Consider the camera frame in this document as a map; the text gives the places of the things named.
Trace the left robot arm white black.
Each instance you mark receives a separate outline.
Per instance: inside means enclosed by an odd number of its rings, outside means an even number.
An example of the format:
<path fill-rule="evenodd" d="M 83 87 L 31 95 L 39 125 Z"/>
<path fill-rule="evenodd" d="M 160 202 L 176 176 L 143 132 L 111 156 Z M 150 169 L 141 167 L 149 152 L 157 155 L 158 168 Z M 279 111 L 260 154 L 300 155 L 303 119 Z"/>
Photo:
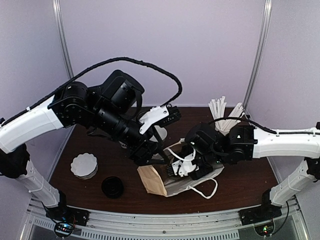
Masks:
<path fill-rule="evenodd" d="M 115 70 L 102 84 L 88 87 L 74 81 L 13 120 L 0 122 L 0 172 L 21 181 L 61 222 L 72 218 L 66 196 L 35 169 L 26 142 L 44 133 L 81 125 L 101 129 L 112 141 L 122 142 L 139 166 L 149 165 L 162 152 L 155 125 L 164 126 L 170 112 L 165 105 L 146 112 L 140 120 L 128 116 L 129 108 L 142 104 L 144 88 L 130 75 Z"/>

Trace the brown paper bag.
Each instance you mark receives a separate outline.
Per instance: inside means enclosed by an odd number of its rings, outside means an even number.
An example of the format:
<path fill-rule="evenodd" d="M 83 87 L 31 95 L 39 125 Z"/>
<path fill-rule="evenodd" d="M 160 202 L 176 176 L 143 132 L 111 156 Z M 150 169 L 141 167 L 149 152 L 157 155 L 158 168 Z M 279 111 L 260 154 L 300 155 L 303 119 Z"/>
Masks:
<path fill-rule="evenodd" d="M 185 140 L 182 138 L 173 145 L 165 148 L 164 153 L 169 158 L 169 163 L 171 163 L 174 157 L 184 159 L 185 157 L 192 155 L 195 159 L 196 152 L 194 150 L 191 149 L 183 151 L 183 147 L 187 146 L 188 145 L 185 143 Z M 223 171 L 224 165 L 221 163 L 215 163 L 213 165 L 213 171 L 198 180 L 192 180 L 189 175 L 185 177 L 169 177 L 166 173 L 166 168 L 167 165 L 162 164 L 146 165 L 137 168 L 139 177 L 147 193 L 164 197 L 172 197 L 182 192 L 193 190 L 203 198 L 210 199 L 218 189 L 218 182 L 215 177 Z M 203 192 L 196 189 L 196 186 L 206 181 L 214 182 L 214 188 L 210 195 L 205 195 Z"/>

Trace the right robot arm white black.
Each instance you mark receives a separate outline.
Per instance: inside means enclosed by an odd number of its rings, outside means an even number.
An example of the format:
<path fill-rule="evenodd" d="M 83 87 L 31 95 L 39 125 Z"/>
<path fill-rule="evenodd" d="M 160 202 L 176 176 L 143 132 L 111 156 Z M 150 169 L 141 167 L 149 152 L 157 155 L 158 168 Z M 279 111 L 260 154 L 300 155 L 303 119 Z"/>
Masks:
<path fill-rule="evenodd" d="M 200 123 L 186 135 L 185 142 L 202 156 L 211 155 L 223 164 L 236 164 L 264 157 L 302 157 L 303 160 L 285 180 L 266 190 L 259 220 L 268 220 L 285 202 L 306 185 L 320 179 L 320 130 L 263 129 L 261 126 L 234 126 L 227 135 L 208 123 Z"/>

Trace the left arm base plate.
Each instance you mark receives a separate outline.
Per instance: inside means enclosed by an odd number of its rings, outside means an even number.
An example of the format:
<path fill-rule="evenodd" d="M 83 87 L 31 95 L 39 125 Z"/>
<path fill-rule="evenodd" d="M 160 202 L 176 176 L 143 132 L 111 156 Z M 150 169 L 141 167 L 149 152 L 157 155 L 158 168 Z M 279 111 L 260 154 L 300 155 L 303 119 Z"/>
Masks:
<path fill-rule="evenodd" d="M 69 206 L 58 206 L 53 208 L 44 206 L 43 208 L 46 212 L 46 216 L 55 223 L 62 222 L 85 227 L 89 220 L 90 213 L 88 210 Z"/>

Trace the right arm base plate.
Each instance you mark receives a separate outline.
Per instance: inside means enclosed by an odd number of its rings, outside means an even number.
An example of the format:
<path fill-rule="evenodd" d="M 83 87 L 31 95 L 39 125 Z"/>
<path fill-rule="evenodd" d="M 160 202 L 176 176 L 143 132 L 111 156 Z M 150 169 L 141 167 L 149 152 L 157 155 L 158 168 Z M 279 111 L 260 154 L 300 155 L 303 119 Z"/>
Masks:
<path fill-rule="evenodd" d="M 281 206 L 274 206 L 268 203 L 256 207 L 242 209 L 238 213 L 241 224 L 245 226 L 280 217 L 282 215 L 281 209 Z"/>

